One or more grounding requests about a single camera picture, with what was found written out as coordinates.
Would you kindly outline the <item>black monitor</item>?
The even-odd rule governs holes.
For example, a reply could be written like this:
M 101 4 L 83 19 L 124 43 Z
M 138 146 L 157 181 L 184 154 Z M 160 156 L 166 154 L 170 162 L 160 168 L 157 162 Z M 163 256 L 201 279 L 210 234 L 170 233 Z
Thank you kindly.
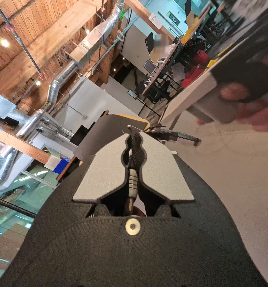
M 78 130 L 75 132 L 73 137 L 70 139 L 69 142 L 78 146 L 83 141 L 83 139 L 88 134 L 88 132 L 89 132 L 89 129 L 86 128 L 85 126 L 81 125 L 78 128 Z
M 154 49 L 154 36 L 153 32 L 151 32 L 145 39 L 145 44 L 148 50 L 148 53 L 150 54 Z

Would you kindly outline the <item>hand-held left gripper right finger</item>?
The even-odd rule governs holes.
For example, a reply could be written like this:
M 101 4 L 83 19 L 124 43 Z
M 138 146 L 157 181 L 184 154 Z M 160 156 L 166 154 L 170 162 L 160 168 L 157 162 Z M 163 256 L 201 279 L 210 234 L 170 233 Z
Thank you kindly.
M 161 205 L 193 203 L 194 196 L 172 152 L 145 132 L 137 133 L 138 195 L 147 216 Z

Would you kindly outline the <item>white box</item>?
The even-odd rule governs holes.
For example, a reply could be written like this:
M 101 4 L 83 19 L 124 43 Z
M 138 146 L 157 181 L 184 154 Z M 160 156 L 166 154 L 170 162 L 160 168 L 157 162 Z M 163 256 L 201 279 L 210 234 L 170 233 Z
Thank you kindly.
M 57 167 L 57 165 L 60 163 L 60 161 L 61 161 L 60 158 L 53 156 L 53 155 L 50 155 L 50 157 L 48 158 L 48 160 L 44 164 L 44 167 L 51 170 L 51 171 L 54 171 L 54 169 Z

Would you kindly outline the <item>metal sprinkler pipe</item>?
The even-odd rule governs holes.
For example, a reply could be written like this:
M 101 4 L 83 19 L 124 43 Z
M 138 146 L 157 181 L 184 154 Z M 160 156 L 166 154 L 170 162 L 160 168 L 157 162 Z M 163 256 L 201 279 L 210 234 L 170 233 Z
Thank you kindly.
M 31 60 L 31 62 L 33 63 L 33 65 L 35 66 L 37 72 L 38 72 L 38 76 L 40 80 L 43 80 L 43 73 L 40 70 L 39 66 L 37 65 L 37 63 L 35 62 L 35 60 L 33 59 L 32 55 L 30 54 L 30 52 L 28 51 L 28 49 L 26 48 L 25 44 L 23 43 L 22 39 L 20 38 L 20 36 L 17 34 L 14 26 L 10 23 L 9 19 L 6 17 L 6 15 L 3 13 L 1 7 L 0 7 L 0 16 L 2 17 L 4 23 L 7 25 L 7 29 L 13 34 L 14 38 L 16 39 L 16 41 L 21 45 L 21 47 L 23 48 L 23 50 L 25 51 L 25 53 L 27 54 L 27 56 L 29 57 L 29 59 Z

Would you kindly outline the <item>grey sheet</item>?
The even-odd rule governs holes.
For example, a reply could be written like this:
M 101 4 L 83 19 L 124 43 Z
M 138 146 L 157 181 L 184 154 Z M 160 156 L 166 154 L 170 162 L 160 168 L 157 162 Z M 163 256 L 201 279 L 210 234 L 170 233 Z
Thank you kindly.
M 183 81 L 185 79 L 185 68 L 180 62 L 172 65 L 171 70 L 175 82 Z

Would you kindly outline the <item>small silver screen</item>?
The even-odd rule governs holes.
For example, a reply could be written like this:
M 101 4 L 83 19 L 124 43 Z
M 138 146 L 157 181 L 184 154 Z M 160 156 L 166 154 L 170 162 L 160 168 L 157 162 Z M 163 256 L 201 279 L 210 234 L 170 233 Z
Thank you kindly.
M 152 75 L 157 69 L 157 66 L 150 59 L 147 59 L 147 61 L 143 65 L 143 67 L 147 70 L 147 72 L 150 75 Z

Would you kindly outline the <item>dark wall frame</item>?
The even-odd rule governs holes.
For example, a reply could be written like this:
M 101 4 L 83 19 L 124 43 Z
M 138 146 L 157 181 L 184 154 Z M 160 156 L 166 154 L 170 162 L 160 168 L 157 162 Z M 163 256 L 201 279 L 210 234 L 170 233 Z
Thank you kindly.
M 167 13 L 167 16 L 176 26 L 179 26 L 180 20 L 171 11 Z

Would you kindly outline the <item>white paper sign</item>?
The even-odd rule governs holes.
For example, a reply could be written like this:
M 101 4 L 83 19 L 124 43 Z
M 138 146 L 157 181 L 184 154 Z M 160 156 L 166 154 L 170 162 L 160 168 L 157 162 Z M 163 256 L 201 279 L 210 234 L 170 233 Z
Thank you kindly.
M 159 20 L 159 18 L 158 18 L 154 13 L 152 13 L 152 14 L 149 16 L 149 21 L 150 21 L 158 30 L 160 30 L 161 27 L 163 26 L 162 22 Z

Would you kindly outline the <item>wooden desk with black frame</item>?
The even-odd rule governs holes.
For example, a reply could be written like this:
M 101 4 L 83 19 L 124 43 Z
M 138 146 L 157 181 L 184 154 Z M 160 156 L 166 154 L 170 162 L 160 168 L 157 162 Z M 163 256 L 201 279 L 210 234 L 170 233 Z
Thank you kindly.
M 109 114 L 109 110 L 104 111 L 100 117 L 103 117 L 105 115 Z M 76 160 L 76 157 L 73 156 L 72 159 L 68 162 L 68 164 L 65 166 L 65 168 L 63 169 L 63 171 L 59 174 L 59 176 L 56 178 L 58 183 L 60 183 L 62 181 L 62 178 L 64 177 L 64 174 L 68 171 L 68 169 L 70 168 L 71 164 Z

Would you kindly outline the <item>rectangular metal duct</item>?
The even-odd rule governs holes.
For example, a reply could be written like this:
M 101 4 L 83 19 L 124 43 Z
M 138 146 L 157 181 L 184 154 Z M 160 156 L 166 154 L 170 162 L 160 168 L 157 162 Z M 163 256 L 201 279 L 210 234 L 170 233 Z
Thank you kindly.
M 78 69 L 83 68 L 108 37 L 110 32 L 106 29 L 107 25 L 108 21 L 97 25 L 70 53 L 70 58 L 77 64 Z

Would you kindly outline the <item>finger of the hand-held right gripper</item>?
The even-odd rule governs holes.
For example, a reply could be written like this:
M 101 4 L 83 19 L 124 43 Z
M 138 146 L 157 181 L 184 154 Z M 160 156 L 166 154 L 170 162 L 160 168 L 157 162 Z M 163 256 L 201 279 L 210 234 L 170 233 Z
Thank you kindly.
M 178 114 L 192 106 L 217 86 L 217 80 L 210 71 L 206 71 L 181 91 L 165 107 L 159 123 L 168 123 Z

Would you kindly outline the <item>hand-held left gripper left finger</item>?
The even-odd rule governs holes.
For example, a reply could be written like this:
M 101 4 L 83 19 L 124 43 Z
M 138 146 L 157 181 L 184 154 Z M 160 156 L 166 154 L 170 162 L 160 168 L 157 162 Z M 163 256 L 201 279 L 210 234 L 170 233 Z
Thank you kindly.
M 73 196 L 75 203 L 104 204 L 114 216 L 125 215 L 130 143 L 131 135 L 123 134 L 96 153 Z

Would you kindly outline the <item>red bin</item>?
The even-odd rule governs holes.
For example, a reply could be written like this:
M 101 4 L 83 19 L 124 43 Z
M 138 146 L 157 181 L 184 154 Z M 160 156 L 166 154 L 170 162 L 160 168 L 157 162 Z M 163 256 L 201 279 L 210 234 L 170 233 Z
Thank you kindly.
M 192 61 L 195 65 L 207 66 L 210 59 L 208 54 L 204 50 L 198 50 Z
M 190 69 L 190 71 L 187 73 L 185 79 L 182 81 L 181 86 L 183 88 L 187 88 L 193 81 L 196 80 L 201 74 L 204 73 L 206 67 L 197 65 Z

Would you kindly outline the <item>smooth silver pipes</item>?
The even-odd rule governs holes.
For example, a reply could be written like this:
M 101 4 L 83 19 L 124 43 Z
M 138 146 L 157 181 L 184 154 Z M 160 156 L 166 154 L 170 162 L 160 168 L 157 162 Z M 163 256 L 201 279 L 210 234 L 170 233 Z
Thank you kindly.
M 28 117 L 27 121 L 18 129 L 16 134 L 13 135 L 0 130 L 0 142 L 4 144 L 0 149 L 0 185 L 6 181 L 9 169 L 13 166 L 19 148 L 22 149 L 24 146 L 26 146 L 26 149 L 34 148 L 24 138 L 39 125 L 42 119 L 56 127 L 56 130 L 50 129 L 54 134 L 59 134 L 58 131 L 61 131 L 70 137 L 74 136 L 71 131 L 65 129 L 46 111 L 41 109 L 37 110 L 31 117 Z

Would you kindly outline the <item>silver spiral air duct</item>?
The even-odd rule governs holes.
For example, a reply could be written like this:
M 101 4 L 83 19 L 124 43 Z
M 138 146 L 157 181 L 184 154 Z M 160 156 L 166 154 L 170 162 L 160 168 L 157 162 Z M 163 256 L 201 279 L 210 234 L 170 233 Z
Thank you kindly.
M 124 7 L 125 1 L 124 0 L 117 0 L 114 2 L 114 6 L 112 9 L 111 14 L 109 17 L 105 20 L 108 21 L 107 30 L 111 32 L 116 24 L 118 23 L 118 20 L 120 19 L 120 15 L 122 13 L 123 7 Z M 51 81 L 49 85 L 49 90 L 47 94 L 47 100 L 45 104 L 43 105 L 42 109 L 46 112 L 50 112 L 53 107 L 56 105 L 57 97 L 59 93 L 60 87 L 64 84 L 65 81 L 67 81 L 72 74 L 78 70 L 77 64 L 71 59 L 70 62 L 64 67 L 59 74 L 57 74 L 53 80 Z

